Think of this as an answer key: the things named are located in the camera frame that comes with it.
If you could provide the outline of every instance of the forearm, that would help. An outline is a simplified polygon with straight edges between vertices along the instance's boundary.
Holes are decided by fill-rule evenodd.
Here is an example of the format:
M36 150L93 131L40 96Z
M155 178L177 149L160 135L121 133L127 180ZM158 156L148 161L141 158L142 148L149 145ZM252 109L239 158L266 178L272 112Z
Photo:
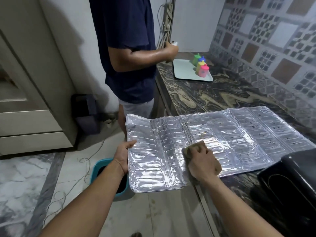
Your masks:
M212 201L233 237L282 236L218 178L204 182Z
M43 229L40 237L97 237L123 176L121 166L112 161L87 189Z
M124 58L116 58L115 61L111 61L111 64L118 72L135 71L163 62L168 59L169 55L166 48L152 51L131 51Z

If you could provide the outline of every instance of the teal bucket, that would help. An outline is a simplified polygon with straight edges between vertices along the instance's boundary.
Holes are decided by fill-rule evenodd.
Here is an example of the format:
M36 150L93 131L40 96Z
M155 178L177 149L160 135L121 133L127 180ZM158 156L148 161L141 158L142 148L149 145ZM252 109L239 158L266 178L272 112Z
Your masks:
M113 158L108 159L101 159L99 160L93 167L90 184L93 183L93 181L97 178L98 175L101 174L101 172L104 170L104 168L113 160ZM115 197L119 197L124 194L124 192L128 189L129 183L128 183L128 176L127 174L124 175L124 177L121 180L121 183L118 187L118 190L116 192Z

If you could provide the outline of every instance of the pink lid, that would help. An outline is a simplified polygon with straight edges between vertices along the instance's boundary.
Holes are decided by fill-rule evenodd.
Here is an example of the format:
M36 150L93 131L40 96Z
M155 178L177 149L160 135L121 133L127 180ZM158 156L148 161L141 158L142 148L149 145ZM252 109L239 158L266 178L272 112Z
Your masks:
M205 64L204 66L201 66L201 69L203 69L203 70L209 70L210 68L207 66L207 64Z

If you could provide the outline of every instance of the pink bottle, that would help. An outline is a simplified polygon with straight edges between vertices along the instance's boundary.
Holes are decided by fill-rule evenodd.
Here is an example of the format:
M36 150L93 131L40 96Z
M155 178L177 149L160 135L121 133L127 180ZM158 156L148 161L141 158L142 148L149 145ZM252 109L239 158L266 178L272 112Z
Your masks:
M207 73L209 72L209 67L207 66L207 64L205 64L204 66L201 66L199 72L198 72L198 75L200 77L206 77L207 76Z

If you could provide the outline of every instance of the yellow lid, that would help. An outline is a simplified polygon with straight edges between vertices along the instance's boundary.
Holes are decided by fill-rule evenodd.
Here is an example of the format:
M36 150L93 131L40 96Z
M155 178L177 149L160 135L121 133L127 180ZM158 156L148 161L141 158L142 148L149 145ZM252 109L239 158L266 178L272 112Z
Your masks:
M202 60L201 62L198 63L201 66L204 66L206 63L204 62L204 60Z

